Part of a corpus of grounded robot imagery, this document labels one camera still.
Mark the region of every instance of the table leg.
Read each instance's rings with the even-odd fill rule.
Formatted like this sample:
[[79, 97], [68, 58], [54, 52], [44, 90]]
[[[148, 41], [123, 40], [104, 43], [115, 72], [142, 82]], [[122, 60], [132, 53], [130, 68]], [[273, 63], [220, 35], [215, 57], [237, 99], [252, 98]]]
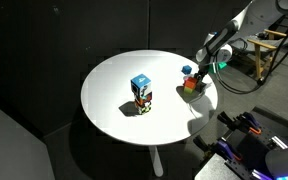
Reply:
[[163, 167], [162, 167], [160, 156], [157, 151], [157, 147], [149, 146], [148, 148], [150, 150], [155, 175], [157, 177], [161, 177], [163, 175]]

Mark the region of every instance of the orange block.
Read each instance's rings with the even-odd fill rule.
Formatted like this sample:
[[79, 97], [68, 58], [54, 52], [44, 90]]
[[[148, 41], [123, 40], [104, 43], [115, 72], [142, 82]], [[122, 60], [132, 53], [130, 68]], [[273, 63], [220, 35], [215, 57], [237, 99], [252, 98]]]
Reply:
[[188, 87], [190, 89], [195, 89], [196, 83], [197, 83], [197, 79], [195, 79], [193, 77], [189, 77], [185, 80], [184, 86]]

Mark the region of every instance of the small toy object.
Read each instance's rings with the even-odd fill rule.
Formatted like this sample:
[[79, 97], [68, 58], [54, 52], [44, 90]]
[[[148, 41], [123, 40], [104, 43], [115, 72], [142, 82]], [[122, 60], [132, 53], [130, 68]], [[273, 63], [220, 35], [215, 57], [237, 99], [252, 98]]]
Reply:
[[191, 74], [192, 68], [191, 68], [189, 65], [183, 66], [182, 72], [183, 72], [185, 75]]
[[188, 77], [185, 81], [184, 81], [184, 92], [186, 93], [192, 93], [194, 91], [194, 89], [196, 88], [196, 84], [197, 84], [197, 79], [194, 77]]
[[151, 80], [144, 74], [140, 74], [131, 80], [132, 92], [134, 93], [135, 107], [139, 114], [151, 110], [152, 89]]

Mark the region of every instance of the dark floor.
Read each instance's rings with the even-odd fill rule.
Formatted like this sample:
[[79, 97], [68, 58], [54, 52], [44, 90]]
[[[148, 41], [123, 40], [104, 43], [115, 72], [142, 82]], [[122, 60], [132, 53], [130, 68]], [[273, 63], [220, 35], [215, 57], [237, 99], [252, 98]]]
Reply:
[[[221, 70], [225, 82], [245, 90], [255, 85], [254, 80], [233, 68], [240, 64], [230, 64]], [[216, 81], [214, 74], [211, 76], [219, 94], [217, 110], [210, 122], [185, 142], [158, 147], [164, 167], [163, 177], [155, 177], [146, 147], [113, 140], [84, 117], [45, 137], [56, 179], [192, 180], [203, 157], [202, 151], [193, 144], [193, 138], [200, 134], [207, 143], [212, 143], [227, 130], [217, 121], [218, 113], [225, 111], [232, 117], [261, 106], [288, 120], [288, 58], [272, 73], [267, 84], [251, 94], [228, 92]]]

